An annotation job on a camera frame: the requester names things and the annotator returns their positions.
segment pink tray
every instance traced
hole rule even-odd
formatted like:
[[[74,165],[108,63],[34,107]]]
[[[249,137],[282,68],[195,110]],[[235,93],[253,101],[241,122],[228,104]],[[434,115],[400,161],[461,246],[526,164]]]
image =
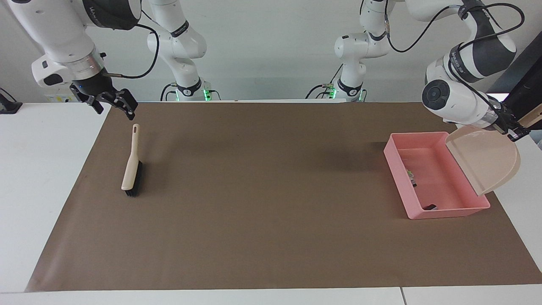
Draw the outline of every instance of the pink tray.
[[[391,134],[384,149],[410,219],[461,217],[489,208],[446,147],[447,132]],[[414,174],[412,186],[407,169]],[[426,211],[434,204],[438,209]]]

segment brush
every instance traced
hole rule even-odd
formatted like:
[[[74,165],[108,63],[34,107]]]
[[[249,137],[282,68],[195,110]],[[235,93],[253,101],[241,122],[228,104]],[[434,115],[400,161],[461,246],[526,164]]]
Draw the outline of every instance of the brush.
[[[124,172],[124,179],[122,180],[122,189],[129,197],[137,196],[141,171],[143,170],[143,163],[139,161],[138,156],[139,145],[139,124],[132,126],[132,150],[130,157],[128,158],[128,164],[126,165],[126,171]]]

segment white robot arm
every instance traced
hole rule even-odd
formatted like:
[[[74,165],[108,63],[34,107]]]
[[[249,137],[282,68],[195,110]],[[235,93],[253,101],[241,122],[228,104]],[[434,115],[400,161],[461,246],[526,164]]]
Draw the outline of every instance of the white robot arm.
[[[160,37],[159,56],[171,68],[175,76],[177,96],[180,100],[204,100],[210,84],[200,78],[192,59],[201,58],[207,52],[207,43],[184,17],[179,0],[148,0]],[[156,39],[147,38],[149,49],[156,50]]]
[[[503,134],[512,130],[513,141],[528,133],[504,105],[468,84],[506,69],[515,57],[515,44],[506,34],[509,30],[501,33],[503,30],[487,10],[492,5],[479,0],[404,1],[416,20],[427,22],[458,14],[470,29],[468,42],[458,44],[428,66],[422,93],[425,107],[445,122],[497,129]],[[389,40],[388,15],[395,2],[400,1],[365,1],[360,23],[366,32],[346,35],[335,42],[335,53],[344,64],[343,74],[335,84],[336,97],[357,100],[365,75],[360,60],[383,56],[394,49]],[[515,8],[523,21],[523,13]]]
[[[103,111],[103,102],[120,108],[129,119],[134,118],[137,101],[128,90],[113,87],[85,28],[133,28],[141,14],[140,0],[118,1],[112,7],[104,5],[104,0],[7,2],[28,34],[45,50],[45,55],[32,64],[39,85],[53,87],[73,82],[70,89],[97,113]]]
[[[100,105],[103,102],[120,108],[129,119],[134,118],[137,101],[129,90],[116,90],[111,79],[126,76],[107,72],[102,59],[104,55],[97,51],[85,29],[87,26],[149,29],[138,25],[141,0],[5,1],[29,35],[45,50],[45,55],[32,64],[34,78],[40,86],[55,87],[73,82],[70,89],[97,113],[103,111]],[[205,54],[205,39],[189,26],[179,0],[149,2],[157,22],[164,28],[157,30],[159,56],[172,69],[182,96],[203,100],[203,89],[210,85],[198,76],[190,59]],[[156,50],[153,34],[149,35],[147,44]]]
[[[389,3],[388,12],[394,5],[394,1]],[[386,39],[385,6],[385,0],[364,1],[359,23],[365,31],[344,35],[335,41],[335,55],[343,62],[343,72],[333,84],[337,90],[335,98],[358,100],[367,71],[362,59],[381,57],[390,51]]]

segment black electrical device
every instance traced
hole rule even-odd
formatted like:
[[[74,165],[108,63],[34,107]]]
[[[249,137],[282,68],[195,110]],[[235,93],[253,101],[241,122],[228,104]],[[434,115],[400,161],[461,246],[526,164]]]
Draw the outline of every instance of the black electrical device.
[[[542,103],[542,56],[534,63],[519,83],[503,101],[517,119],[522,118]],[[542,130],[542,121],[535,123],[530,130]]]
[[[0,93],[0,115],[14,115],[22,105],[20,101],[10,101]]]

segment small object in tray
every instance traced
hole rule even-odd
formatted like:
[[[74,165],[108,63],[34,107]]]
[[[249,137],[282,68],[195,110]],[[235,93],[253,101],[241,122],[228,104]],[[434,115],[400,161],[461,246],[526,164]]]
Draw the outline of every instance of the small object in tray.
[[[418,184],[416,183],[416,180],[414,180],[414,174],[409,170],[406,170],[406,173],[408,174],[408,177],[410,178],[410,182],[412,182],[412,186],[417,187]]]
[[[423,207],[424,210],[426,211],[431,211],[431,210],[434,210],[434,209],[438,209],[438,207],[436,205],[428,205],[426,207]]]

